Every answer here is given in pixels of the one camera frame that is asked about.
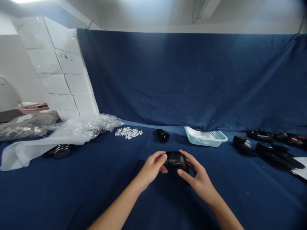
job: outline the blue cloth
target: blue cloth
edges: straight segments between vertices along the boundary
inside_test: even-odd
[[[205,131],[307,125],[306,34],[77,34],[100,113]]]
[[[65,159],[38,157],[29,167],[0,172],[1,229],[86,229],[136,176],[149,155],[178,149],[193,154],[206,168],[246,230],[307,228],[307,185],[260,158],[237,153],[231,133],[225,133],[228,142],[212,148],[190,144],[183,127],[165,128],[174,131],[169,131],[166,144],[157,140],[155,128],[137,128],[143,135],[131,140],[107,133]],[[1,143],[0,152],[7,145]],[[291,153],[306,156],[295,148]],[[123,227],[217,228],[212,212],[175,170],[157,176],[140,195]]]

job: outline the forearm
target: forearm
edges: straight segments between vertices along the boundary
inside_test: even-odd
[[[133,180],[88,230],[120,230],[143,189]]]
[[[209,205],[222,230],[244,230],[238,219],[218,194],[216,201]]]

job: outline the light blue basket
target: light blue basket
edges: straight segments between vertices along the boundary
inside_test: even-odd
[[[228,141],[228,138],[221,131],[200,132],[185,126],[185,132],[192,144],[219,147],[222,142]]]

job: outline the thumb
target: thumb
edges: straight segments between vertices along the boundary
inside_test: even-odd
[[[178,169],[177,172],[178,172],[178,175],[181,176],[190,185],[193,183],[193,180],[195,180],[192,176],[190,176],[188,173],[186,173],[182,169]]]
[[[162,165],[166,162],[167,159],[167,155],[164,153],[160,159],[155,163],[155,165],[157,165],[157,168],[161,168]]]

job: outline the hand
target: hand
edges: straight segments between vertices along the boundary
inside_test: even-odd
[[[167,169],[163,165],[167,159],[167,155],[165,153],[165,151],[157,151],[151,155],[145,162],[141,171],[135,177],[134,181],[137,182],[142,191],[144,191],[148,185],[154,181],[159,171],[162,173],[167,173]]]
[[[206,202],[208,205],[213,205],[215,201],[219,199],[220,195],[211,183],[205,168],[191,154],[183,150],[179,150],[179,152],[187,157],[186,161],[188,162],[190,168],[192,168],[196,173],[194,178],[185,171],[178,169],[179,176],[181,176],[191,185],[196,194],[203,199],[204,202]]]

